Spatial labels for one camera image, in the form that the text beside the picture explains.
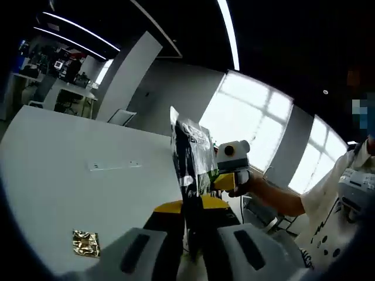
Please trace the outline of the person's right hand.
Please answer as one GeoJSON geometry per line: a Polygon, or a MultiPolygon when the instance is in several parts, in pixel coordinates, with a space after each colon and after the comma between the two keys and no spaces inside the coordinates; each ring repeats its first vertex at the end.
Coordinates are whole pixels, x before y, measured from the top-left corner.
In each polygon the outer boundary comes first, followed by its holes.
{"type": "Polygon", "coordinates": [[[247,193],[257,193],[265,181],[259,177],[251,176],[245,183],[239,184],[228,192],[229,197],[239,197],[247,193]]]}

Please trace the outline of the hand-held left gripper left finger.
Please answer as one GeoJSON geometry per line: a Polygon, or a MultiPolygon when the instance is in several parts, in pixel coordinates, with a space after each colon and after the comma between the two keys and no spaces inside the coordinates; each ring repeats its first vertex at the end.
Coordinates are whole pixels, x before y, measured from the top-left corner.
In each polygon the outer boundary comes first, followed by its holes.
{"type": "Polygon", "coordinates": [[[131,228],[100,254],[98,263],[59,280],[176,280],[183,252],[181,201],[156,207],[142,228],[131,228]]]}

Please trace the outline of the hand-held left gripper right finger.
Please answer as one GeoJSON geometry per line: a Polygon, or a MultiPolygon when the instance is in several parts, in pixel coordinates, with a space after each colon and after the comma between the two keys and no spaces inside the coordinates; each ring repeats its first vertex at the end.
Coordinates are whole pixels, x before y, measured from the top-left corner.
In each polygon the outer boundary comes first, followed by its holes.
{"type": "Polygon", "coordinates": [[[201,236],[209,280],[301,280],[308,272],[294,240],[242,224],[225,201],[202,196],[201,236]]]}

